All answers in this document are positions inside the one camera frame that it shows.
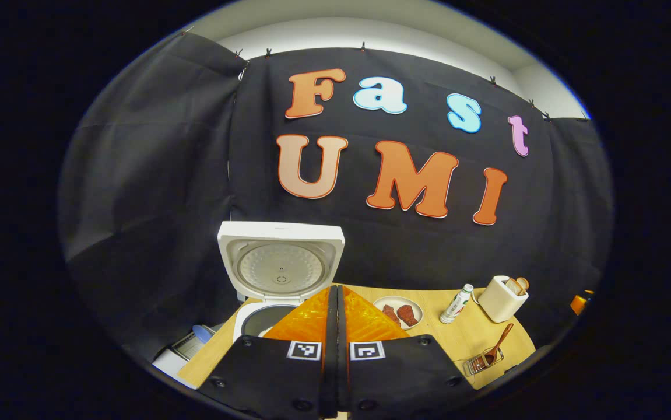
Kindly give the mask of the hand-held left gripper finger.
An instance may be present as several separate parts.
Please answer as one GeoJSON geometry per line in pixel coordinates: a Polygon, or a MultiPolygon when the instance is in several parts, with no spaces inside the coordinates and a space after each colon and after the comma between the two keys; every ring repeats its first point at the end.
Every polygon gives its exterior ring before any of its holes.
{"type": "Polygon", "coordinates": [[[334,418],[338,359],[339,288],[333,285],[322,339],[284,341],[242,335],[198,391],[243,418],[334,418]]]}
{"type": "Polygon", "coordinates": [[[409,335],[355,290],[339,292],[338,404],[351,419],[450,419],[476,389],[433,335],[409,335]]]}

